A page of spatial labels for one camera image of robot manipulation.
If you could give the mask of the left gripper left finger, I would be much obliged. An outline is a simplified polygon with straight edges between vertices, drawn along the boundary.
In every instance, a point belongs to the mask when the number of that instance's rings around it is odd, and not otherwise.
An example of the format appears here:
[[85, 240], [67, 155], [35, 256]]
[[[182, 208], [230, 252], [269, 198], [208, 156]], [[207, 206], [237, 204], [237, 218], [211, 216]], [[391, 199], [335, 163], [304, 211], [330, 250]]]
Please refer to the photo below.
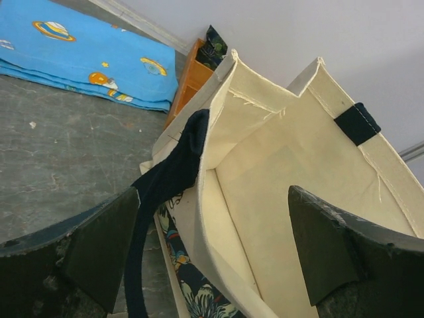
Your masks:
[[2, 317], [106, 317], [131, 243], [135, 188], [1, 243]]

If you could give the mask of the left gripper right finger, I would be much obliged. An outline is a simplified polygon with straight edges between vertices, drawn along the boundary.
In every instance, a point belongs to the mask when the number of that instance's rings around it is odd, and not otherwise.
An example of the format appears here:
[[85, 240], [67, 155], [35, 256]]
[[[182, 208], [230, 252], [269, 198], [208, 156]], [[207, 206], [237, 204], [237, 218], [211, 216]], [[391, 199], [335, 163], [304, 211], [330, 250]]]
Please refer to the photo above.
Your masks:
[[423, 239], [296, 185], [288, 205], [307, 294], [320, 317], [423, 316]]

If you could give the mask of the cream canvas tote bag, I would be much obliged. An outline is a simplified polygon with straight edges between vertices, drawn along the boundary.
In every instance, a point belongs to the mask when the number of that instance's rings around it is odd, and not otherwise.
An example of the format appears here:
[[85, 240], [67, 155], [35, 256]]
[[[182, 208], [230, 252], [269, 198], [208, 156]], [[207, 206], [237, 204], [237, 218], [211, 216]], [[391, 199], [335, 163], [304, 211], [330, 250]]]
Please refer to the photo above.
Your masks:
[[423, 239], [423, 187], [320, 58], [283, 88], [228, 53], [140, 170], [130, 317], [147, 316], [140, 275], [150, 222], [178, 317], [320, 317], [295, 245], [290, 186]]

